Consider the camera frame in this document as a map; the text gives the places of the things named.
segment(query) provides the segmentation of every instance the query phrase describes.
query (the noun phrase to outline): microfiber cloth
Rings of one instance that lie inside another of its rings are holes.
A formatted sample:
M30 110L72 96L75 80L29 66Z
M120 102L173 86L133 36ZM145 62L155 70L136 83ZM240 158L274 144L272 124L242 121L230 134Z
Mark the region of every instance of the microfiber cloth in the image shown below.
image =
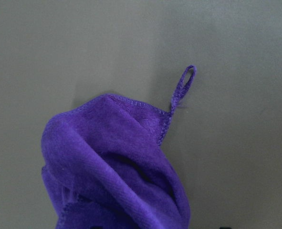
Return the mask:
M160 145L195 74L186 68L169 112L103 94L49 120L42 178L56 229L188 228L188 198Z

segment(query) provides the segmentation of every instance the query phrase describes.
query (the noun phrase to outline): gray background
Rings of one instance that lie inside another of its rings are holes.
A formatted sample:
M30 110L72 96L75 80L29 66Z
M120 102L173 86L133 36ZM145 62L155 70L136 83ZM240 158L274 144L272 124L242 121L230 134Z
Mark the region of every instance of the gray background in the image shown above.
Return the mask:
M0 0L0 229L54 228L40 140L105 93L168 110L190 228L282 229L282 0Z

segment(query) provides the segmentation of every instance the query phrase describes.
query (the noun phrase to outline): purple cloth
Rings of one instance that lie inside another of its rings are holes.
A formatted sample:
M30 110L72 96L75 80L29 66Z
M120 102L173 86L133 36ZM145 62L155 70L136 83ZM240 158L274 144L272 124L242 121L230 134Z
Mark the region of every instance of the purple cloth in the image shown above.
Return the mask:
M47 123L42 178L57 229L188 228L187 196L160 145L195 74L184 71L170 112L103 94Z

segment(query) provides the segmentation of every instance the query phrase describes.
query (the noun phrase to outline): purple towel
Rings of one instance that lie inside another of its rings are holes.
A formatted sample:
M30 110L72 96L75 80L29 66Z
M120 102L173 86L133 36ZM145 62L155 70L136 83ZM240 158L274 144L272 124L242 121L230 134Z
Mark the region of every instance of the purple towel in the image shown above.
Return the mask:
M170 112L103 94L47 123L42 178L56 229L188 228L187 196L160 145L195 74L184 71Z

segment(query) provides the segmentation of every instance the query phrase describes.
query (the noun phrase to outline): gray table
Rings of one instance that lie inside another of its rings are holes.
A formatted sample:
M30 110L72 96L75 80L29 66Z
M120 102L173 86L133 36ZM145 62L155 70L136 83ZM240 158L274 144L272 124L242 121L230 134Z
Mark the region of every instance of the gray table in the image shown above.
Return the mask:
M161 109L190 228L282 229L282 0L0 0L0 229L53 228L40 139L113 92Z

